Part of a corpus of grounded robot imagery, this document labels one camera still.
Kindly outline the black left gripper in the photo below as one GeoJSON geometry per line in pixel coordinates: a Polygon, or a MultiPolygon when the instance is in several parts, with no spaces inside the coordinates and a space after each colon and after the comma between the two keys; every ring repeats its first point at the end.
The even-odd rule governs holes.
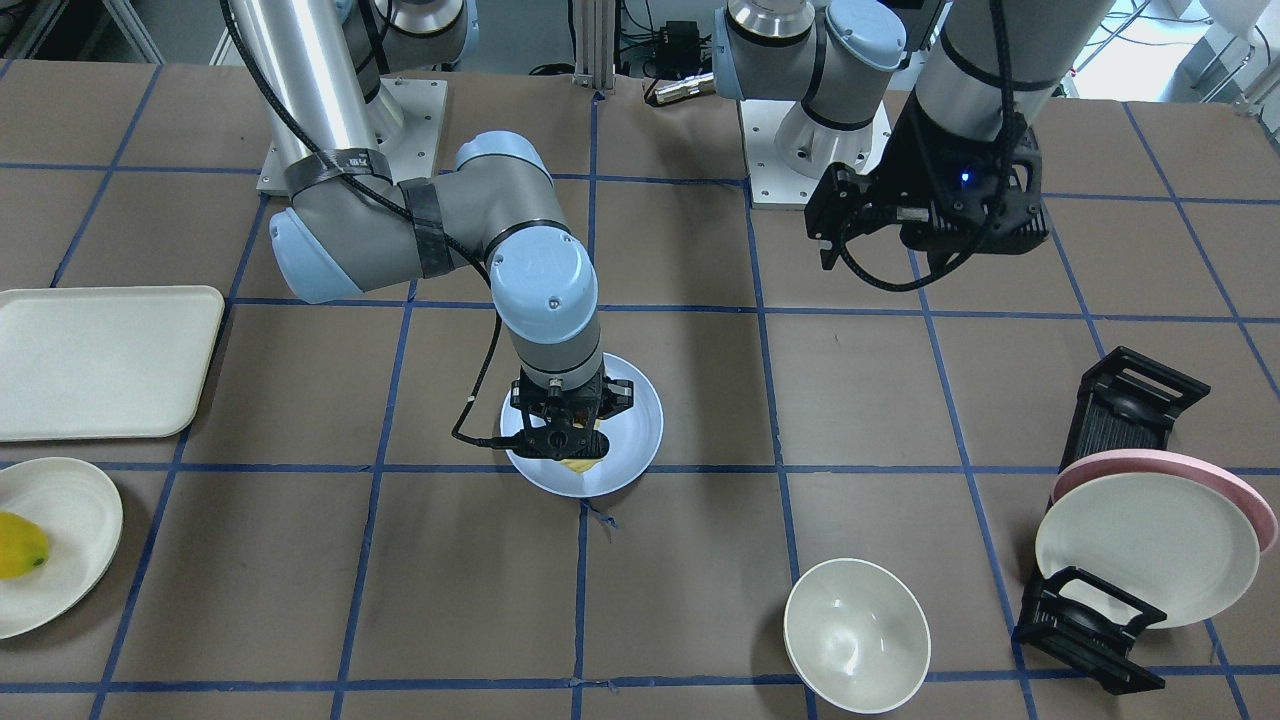
{"type": "Polygon", "coordinates": [[[954,135],[916,100],[906,101],[869,176],[832,163],[818,179],[804,220],[808,237],[819,243],[820,269],[831,272],[850,240],[900,225],[902,243],[927,252],[929,274],[947,275],[989,211],[995,223],[979,254],[1037,249],[1051,232],[1041,197],[1042,156],[1021,113],[1014,127],[1021,136],[1004,174],[998,141],[954,135]]]}

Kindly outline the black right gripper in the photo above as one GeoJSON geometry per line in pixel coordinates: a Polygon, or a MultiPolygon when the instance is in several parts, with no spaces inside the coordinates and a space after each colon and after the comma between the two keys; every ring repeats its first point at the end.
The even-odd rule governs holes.
{"type": "Polygon", "coordinates": [[[611,442],[596,421],[630,410],[634,400],[634,383],[611,378],[602,368],[576,389],[540,387],[522,372],[511,386],[508,405],[518,413],[518,427],[508,434],[508,450],[556,461],[603,459],[611,442]]]}

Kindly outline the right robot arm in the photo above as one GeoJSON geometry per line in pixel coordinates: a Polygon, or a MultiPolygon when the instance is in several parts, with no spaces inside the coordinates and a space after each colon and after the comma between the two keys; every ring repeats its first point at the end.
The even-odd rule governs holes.
{"type": "Polygon", "coordinates": [[[270,224],[291,291],[324,304],[470,266],[521,363],[520,427],[467,445],[520,457],[600,460],[602,423],[634,386],[605,373],[599,284],[566,225],[554,182],[521,135],[465,143],[452,173],[397,179],[378,142],[378,70],[362,76],[334,1],[224,1],[230,41],[273,115],[291,205],[270,224]]]}

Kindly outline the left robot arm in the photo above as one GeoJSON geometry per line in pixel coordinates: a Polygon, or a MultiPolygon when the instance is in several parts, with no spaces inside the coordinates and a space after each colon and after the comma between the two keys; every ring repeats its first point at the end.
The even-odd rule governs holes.
{"type": "Polygon", "coordinates": [[[1051,232],[1033,123],[1108,12],[1106,1],[955,1],[884,151],[868,172],[829,137],[876,119],[908,58],[908,31],[879,1],[727,1],[716,13],[716,92],[790,101],[790,161],[815,178],[806,234],[820,266],[844,264],[906,292],[977,254],[1023,255],[1051,232]]]}

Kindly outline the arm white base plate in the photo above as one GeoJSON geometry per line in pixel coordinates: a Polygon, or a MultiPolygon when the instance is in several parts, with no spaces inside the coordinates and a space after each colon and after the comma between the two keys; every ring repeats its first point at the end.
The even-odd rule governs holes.
{"type": "MultiPolygon", "coordinates": [[[[448,94],[444,79],[381,79],[381,90],[366,106],[366,117],[394,182],[436,174],[448,94]]],[[[278,117],[271,117],[271,145],[259,173],[257,191],[288,197],[285,168],[305,154],[303,145],[278,117]]]]}
{"type": "Polygon", "coordinates": [[[828,165],[842,163],[865,176],[890,138],[883,104],[870,124],[854,131],[815,123],[799,102],[745,100],[739,110],[755,209],[803,210],[828,165]]]}

